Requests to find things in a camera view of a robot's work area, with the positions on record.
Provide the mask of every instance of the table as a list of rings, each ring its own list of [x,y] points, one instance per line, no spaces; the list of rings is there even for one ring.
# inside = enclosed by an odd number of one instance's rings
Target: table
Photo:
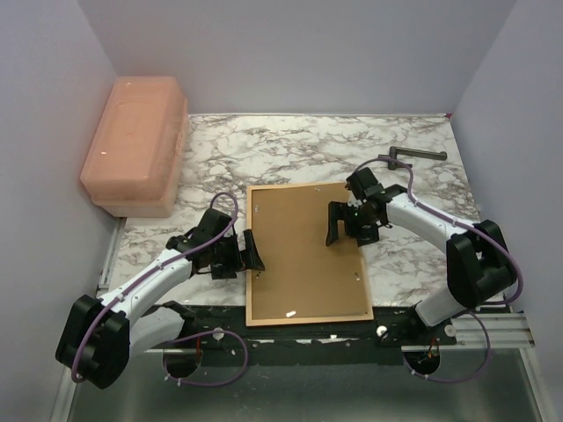
[[[240,233],[245,228],[247,186],[344,181],[358,164],[387,154],[393,145],[446,151],[444,162],[405,157],[413,164],[414,191],[421,200],[451,214],[479,219],[445,117],[196,115],[190,118],[188,133],[174,212],[165,219],[127,219],[110,290],[148,265],[170,236],[195,226],[215,193],[230,191],[237,196],[235,227]],[[384,164],[373,164],[372,169],[384,186],[406,186],[406,171],[389,171]],[[230,211],[230,204],[224,204],[224,210]],[[445,285],[443,254],[400,227],[382,229],[381,241],[363,247],[362,253],[374,306],[410,306]],[[245,275],[235,280],[193,277],[160,302],[170,300],[244,305]]]

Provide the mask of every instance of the tan board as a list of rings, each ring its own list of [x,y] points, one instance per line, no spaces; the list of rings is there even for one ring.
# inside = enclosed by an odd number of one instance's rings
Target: tan board
[[[249,186],[247,226],[265,272],[246,275],[246,325],[373,319],[362,253],[344,236],[325,246],[328,203],[343,183]]]

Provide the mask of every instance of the gray wall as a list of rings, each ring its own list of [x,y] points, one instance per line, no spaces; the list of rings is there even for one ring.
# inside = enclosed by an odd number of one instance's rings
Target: gray wall
[[[519,0],[454,112],[483,215],[502,226],[563,418],[563,2]]]
[[[120,75],[195,113],[447,113],[514,0],[79,0]]]
[[[75,0],[4,2],[0,57],[0,420],[48,420],[113,229],[78,175],[115,74]]]

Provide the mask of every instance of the pink box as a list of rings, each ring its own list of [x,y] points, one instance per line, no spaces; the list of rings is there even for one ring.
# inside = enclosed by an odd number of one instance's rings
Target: pink box
[[[187,100],[167,76],[120,77],[80,180],[116,217],[168,217],[183,164]]]

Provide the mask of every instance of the purple cable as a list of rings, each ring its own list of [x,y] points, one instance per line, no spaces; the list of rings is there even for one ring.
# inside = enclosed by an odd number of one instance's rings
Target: purple cable
[[[466,229],[466,230],[470,231],[471,233],[475,234],[476,236],[479,236],[482,239],[485,239],[497,251],[499,251],[502,255],[504,255],[506,259],[508,259],[508,261],[510,262],[510,264],[512,265],[512,267],[514,268],[514,270],[516,272],[516,278],[517,278],[518,286],[516,288],[515,293],[511,297],[509,297],[508,299],[505,299],[505,300],[502,300],[502,301],[496,301],[496,302],[485,302],[485,303],[483,303],[484,305],[509,305],[510,303],[514,302],[516,299],[518,299],[520,297],[520,295],[522,294],[522,291],[524,289],[524,278],[523,278],[522,270],[520,269],[520,266],[516,263],[514,257],[506,249],[504,249],[498,242],[496,242],[490,236],[486,235],[482,231],[475,229],[472,225],[465,224],[464,222],[457,222],[456,220],[452,219],[448,215],[441,213],[440,211],[429,207],[428,205],[426,205],[423,202],[418,201],[413,194],[413,181],[414,181],[413,170],[407,164],[403,163],[402,161],[395,160],[393,158],[388,158],[388,157],[372,158],[372,159],[370,159],[370,160],[368,160],[364,163],[361,163],[354,170],[354,172],[360,170],[366,164],[374,163],[374,162],[395,163],[399,167],[407,169],[408,172],[409,172],[409,179],[408,179],[408,185],[406,187],[406,194],[408,195],[408,199],[412,203],[414,203],[417,207],[420,207],[421,209],[423,209],[427,213],[433,215],[434,217],[438,217],[439,219],[444,220],[445,222],[448,222],[450,224],[457,225],[457,226],[461,227],[462,229]]]
[[[213,204],[215,203],[215,201],[217,200],[217,198],[219,198],[220,196],[228,196],[229,198],[232,199],[232,201],[234,202],[234,209],[233,212],[230,216],[230,222],[229,224],[227,224],[227,227],[225,227],[225,229],[219,233],[217,236],[213,237],[211,240],[207,241],[204,244],[201,244],[199,246],[196,246],[195,248],[189,250],[189,251],[185,251],[183,253],[180,253],[179,255],[167,259],[166,261],[164,261],[162,263],[161,266],[153,266],[149,271],[147,271],[146,273],[144,273],[143,275],[141,275],[137,280],[135,280],[133,283],[131,283],[129,285],[129,287],[127,287],[125,290],[123,290],[121,292],[120,295],[122,295],[123,297],[127,296],[129,293],[131,293],[131,291],[136,288],[137,286],[139,286],[139,284],[141,284],[143,281],[147,280],[152,274],[156,273],[157,271],[159,271],[161,268],[168,266],[169,264],[171,264],[172,262],[175,262],[179,259],[185,258],[188,255],[192,255],[198,251],[201,251],[202,249],[205,249],[207,247],[209,247],[211,244],[214,244],[217,240],[221,239],[224,235],[227,234],[227,232],[232,229],[232,227],[235,225],[235,221],[238,218],[238,202],[237,202],[237,198],[235,198],[235,196],[232,193],[228,193],[228,192],[220,192],[217,195],[215,195],[213,197],[213,199],[211,200],[211,204],[210,207],[213,207]],[[90,324],[90,327],[88,327],[88,330],[86,330],[86,333],[84,334],[84,337],[82,338],[82,341],[80,342],[80,346],[78,346],[77,349],[77,354],[74,357],[74,360],[72,361],[72,368],[70,371],[70,377],[72,378],[72,381],[76,382],[76,383],[80,383],[80,382],[84,382],[85,379],[82,377],[78,376],[78,364],[80,363],[80,359],[82,358],[82,353],[84,352],[84,349],[86,348],[86,344],[88,343],[88,340],[90,339],[90,336],[92,335],[92,333],[94,332],[94,330],[96,329],[96,327],[98,326],[99,322],[102,320],[102,318],[104,317],[104,315],[110,311],[110,309],[115,306],[118,302],[120,301],[120,299],[116,296],[114,297],[100,312],[99,314],[96,316],[96,318],[94,318],[94,320],[92,321],[92,323]]]
[[[489,337],[489,333],[486,330],[485,325],[483,324],[483,321],[481,321],[473,312],[467,312],[467,313],[471,315],[473,318],[475,318],[475,320],[479,323],[479,325],[483,329],[483,334],[485,334],[486,357],[485,357],[485,361],[481,364],[481,366],[477,368],[477,370],[473,374],[467,375],[464,378],[457,378],[456,380],[447,380],[444,378],[434,378],[427,375],[419,374],[409,365],[405,357],[403,357],[403,362],[405,363],[406,367],[408,368],[408,370],[411,372],[412,375],[417,376],[425,381],[438,382],[440,384],[459,384],[460,382],[467,382],[474,380],[475,378],[477,378],[478,376],[482,375],[485,372],[486,367],[488,367],[489,362],[493,357],[493,350],[491,349],[491,339]]]
[[[232,336],[234,338],[236,338],[240,344],[243,347],[243,350],[245,351],[245,361],[243,362],[242,367],[240,368],[240,371],[237,372],[236,375],[232,376],[231,378],[229,378],[226,381],[220,381],[220,382],[197,382],[197,381],[189,381],[183,378],[174,378],[173,376],[170,375],[170,372],[168,371],[168,362],[166,361],[166,359],[163,362],[163,368],[166,372],[166,378],[165,380],[167,380],[168,378],[172,378],[174,381],[176,382],[180,382],[182,384],[185,385],[194,385],[196,387],[222,387],[224,385],[228,385],[231,384],[232,382],[236,381],[238,378],[240,378],[242,376],[242,374],[246,371],[246,367],[248,366],[248,348],[246,347],[245,341],[242,339],[242,337],[240,337],[236,332],[233,331],[204,331],[204,332],[198,332],[197,334],[193,334],[191,336],[187,336],[184,338],[177,338],[173,341],[170,341],[170,344],[176,344],[176,343],[181,343],[183,341],[188,341],[188,340],[193,340],[194,338],[199,338],[199,337],[203,337],[203,336],[208,336],[211,334],[227,334],[229,336]]]

